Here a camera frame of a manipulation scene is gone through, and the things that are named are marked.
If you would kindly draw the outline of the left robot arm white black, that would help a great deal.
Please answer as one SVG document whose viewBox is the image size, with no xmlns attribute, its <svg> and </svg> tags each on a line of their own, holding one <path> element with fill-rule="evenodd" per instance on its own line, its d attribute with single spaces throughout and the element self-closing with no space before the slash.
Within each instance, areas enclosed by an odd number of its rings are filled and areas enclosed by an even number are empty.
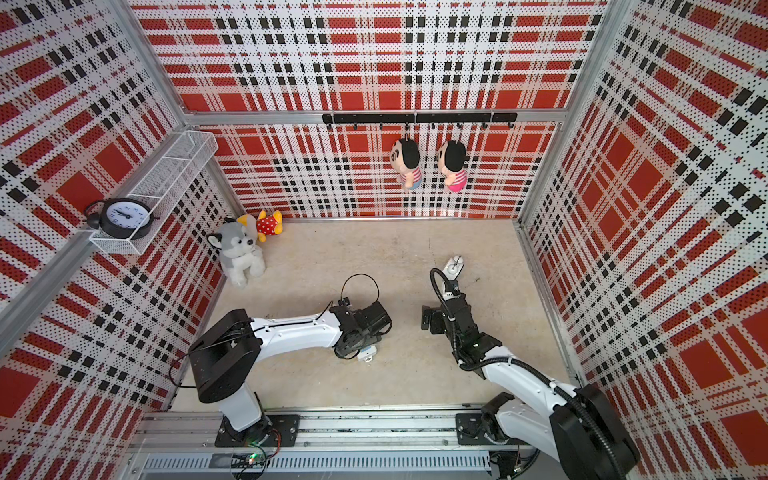
<svg viewBox="0 0 768 480">
<path fill-rule="evenodd" d="M 336 358 L 353 360 L 374 355 L 375 345 L 389 333 L 392 320 L 378 301 L 352 310 L 346 298 L 331 301 L 320 313 L 287 319 L 249 316 L 232 310 L 189 349 L 198 400 L 222 413 L 217 448 L 295 444 L 297 415 L 270 419 L 247 382 L 253 366 L 266 359 L 307 349 L 330 349 Z"/>
</svg>

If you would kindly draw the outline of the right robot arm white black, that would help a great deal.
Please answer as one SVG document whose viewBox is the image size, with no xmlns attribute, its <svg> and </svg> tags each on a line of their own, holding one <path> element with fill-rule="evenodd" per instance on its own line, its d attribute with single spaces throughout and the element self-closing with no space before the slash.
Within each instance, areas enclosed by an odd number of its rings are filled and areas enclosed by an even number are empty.
<svg viewBox="0 0 768 480">
<path fill-rule="evenodd" d="M 479 440 L 520 440 L 558 461 L 569 479 L 624 479 L 641 455 L 596 386 L 560 382 L 520 360 L 475 323 L 466 296 L 422 308 L 421 328 L 443 334 L 458 367 L 505 392 L 481 410 Z"/>
</svg>

